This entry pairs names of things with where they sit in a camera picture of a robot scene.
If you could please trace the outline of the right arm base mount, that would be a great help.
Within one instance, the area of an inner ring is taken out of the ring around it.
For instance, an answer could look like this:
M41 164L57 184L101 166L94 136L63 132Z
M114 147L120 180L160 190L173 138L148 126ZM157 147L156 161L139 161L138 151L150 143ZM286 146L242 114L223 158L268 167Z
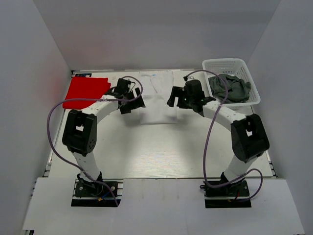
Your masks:
M200 185L204 192L206 209L251 208L251 200L247 181L245 179L232 185L221 188L211 188L205 184Z

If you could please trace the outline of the white t-shirt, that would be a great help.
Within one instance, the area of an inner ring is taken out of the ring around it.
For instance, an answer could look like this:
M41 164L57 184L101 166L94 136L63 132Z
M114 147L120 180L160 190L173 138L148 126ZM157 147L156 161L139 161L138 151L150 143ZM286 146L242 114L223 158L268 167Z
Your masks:
M177 110L167 105L174 85L173 72L170 70L141 71L139 81L143 85L142 98L145 103L145 107L140 109L140 124L176 123Z

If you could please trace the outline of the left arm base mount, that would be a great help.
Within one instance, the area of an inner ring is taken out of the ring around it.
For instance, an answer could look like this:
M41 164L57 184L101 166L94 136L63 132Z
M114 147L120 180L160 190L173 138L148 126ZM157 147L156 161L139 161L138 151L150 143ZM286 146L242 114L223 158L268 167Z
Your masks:
M121 202L123 193L123 179L109 179L102 181L110 189L96 182L85 181L80 174L75 180L71 206L72 207L95 207L95 208L115 208Z

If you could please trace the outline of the dark grey t-shirt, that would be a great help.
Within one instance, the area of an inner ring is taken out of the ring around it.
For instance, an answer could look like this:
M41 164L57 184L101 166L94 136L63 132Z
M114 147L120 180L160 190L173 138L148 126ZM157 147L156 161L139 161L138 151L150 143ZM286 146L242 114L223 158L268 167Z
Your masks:
M251 83L245 82L237 76L229 74L220 74L219 77L226 83L228 96L225 103L245 103L250 98ZM213 96L220 101L226 97L226 89L224 83L218 77L210 77L208 79Z

